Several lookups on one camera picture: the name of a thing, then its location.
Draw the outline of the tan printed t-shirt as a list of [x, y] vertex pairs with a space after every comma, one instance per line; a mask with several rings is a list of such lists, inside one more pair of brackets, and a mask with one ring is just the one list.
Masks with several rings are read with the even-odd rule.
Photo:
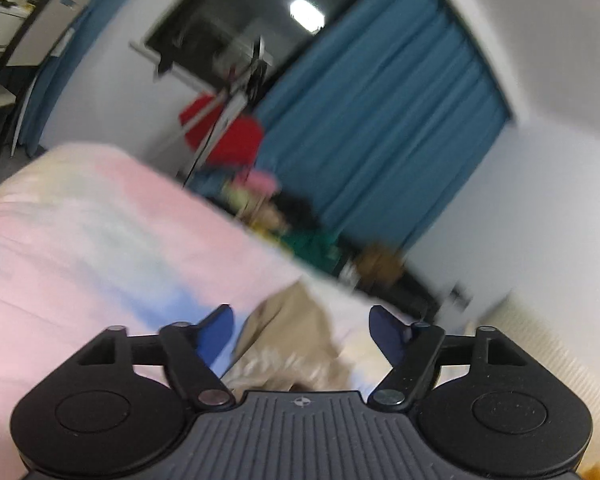
[[222, 382], [238, 399], [251, 390], [347, 391], [363, 385], [327, 311], [300, 282], [268, 296], [248, 316]]

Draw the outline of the yellow-green garment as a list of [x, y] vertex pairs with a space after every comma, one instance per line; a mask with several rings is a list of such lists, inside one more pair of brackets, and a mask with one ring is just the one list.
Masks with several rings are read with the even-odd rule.
[[253, 196], [241, 186], [225, 185], [222, 189], [223, 200], [234, 211], [241, 211], [252, 206]]

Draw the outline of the black garment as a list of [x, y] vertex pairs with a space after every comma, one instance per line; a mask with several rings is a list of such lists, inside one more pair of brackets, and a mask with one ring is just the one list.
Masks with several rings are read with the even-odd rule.
[[271, 202], [294, 230], [315, 231], [321, 227], [320, 219], [305, 198], [279, 192], [272, 196]]

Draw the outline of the pink garment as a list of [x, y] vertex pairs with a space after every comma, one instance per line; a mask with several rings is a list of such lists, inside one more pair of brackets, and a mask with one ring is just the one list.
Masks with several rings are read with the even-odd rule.
[[272, 174], [257, 169], [244, 169], [234, 177], [234, 183], [246, 188], [250, 192], [265, 197], [275, 195], [279, 190], [279, 183]]

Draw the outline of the quilted beige headboard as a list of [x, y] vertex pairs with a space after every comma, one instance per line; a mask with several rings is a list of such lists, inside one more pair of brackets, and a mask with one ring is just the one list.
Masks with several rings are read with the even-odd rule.
[[593, 433], [579, 469], [585, 471], [600, 464], [600, 378], [567, 348], [545, 320], [512, 292], [486, 313], [468, 321], [466, 328], [471, 330], [480, 325], [496, 327], [586, 404], [593, 419]]

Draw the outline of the pastel tie-dye bed cover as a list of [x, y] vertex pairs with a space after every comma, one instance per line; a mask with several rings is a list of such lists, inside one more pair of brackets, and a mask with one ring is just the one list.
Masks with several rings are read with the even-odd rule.
[[390, 368], [368, 332], [370, 297], [117, 148], [66, 144], [31, 162], [0, 184], [0, 479], [24, 471], [9, 434], [17, 402], [104, 328], [153, 334], [220, 304], [242, 323], [298, 282], [370, 393]]

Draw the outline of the blue curtain right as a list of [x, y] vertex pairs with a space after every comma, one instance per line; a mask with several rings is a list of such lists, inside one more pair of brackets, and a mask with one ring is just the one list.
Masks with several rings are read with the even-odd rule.
[[257, 165], [355, 243], [411, 247], [509, 109], [445, 0], [358, 0], [259, 104]]

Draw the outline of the blue curtain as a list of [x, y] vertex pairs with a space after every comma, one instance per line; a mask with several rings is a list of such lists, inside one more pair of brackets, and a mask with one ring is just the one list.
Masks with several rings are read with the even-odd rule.
[[90, 0], [73, 23], [73, 35], [57, 58], [49, 58], [38, 73], [30, 100], [22, 115], [19, 144], [32, 157], [41, 148], [43, 131], [50, 114], [74, 71], [93, 47], [126, 0]]
[[445, 0], [358, 0], [259, 104], [257, 165], [355, 243], [411, 247], [509, 109]]

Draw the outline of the white tripod stand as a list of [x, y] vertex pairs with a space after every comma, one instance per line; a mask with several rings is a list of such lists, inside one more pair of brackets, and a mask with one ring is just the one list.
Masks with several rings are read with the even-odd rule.
[[207, 166], [242, 168], [253, 164], [264, 132], [251, 109], [267, 71], [264, 38], [259, 36], [244, 68], [230, 70], [218, 93], [198, 96], [178, 115], [176, 137], [184, 142], [187, 158], [176, 175], [184, 184]]

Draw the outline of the yellow plush toy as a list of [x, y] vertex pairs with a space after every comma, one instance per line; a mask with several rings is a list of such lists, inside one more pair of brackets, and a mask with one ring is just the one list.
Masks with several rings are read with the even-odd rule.
[[596, 463], [587, 470], [582, 470], [580, 476], [583, 480], [600, 480], [600, 463]]

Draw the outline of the dark window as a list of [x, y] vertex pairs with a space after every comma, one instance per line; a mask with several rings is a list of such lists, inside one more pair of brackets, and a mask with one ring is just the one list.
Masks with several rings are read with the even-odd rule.
[[166, 68], [212, 88], [251, 61], [263, 44], [268, 75], [288, 64], [354, 0], [176, 0], [144, 44]]

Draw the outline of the black and white chair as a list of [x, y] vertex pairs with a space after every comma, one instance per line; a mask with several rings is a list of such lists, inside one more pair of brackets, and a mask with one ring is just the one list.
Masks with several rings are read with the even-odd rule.
[[0, 160], [9, 130], [38, 72], [91, 0], [41, 0], [15, 30], [0, 53], [0, 77], [6, 68], [29, 70], [16, 93], [0, 84], [0, 110], [6, 115], [0, 130]]

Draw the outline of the blue curtain left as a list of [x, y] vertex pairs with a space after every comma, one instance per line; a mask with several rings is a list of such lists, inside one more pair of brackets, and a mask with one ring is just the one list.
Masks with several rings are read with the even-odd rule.
[[49, 58], [38, 73], [30, 100], [22, 115], [19, 144], [32, 157], [41, 148], [43, 131], [50, 114], [74, 71], [93, 47], [126, 0], [90, 0], [73, 23], [73, 35], [57, 58]]

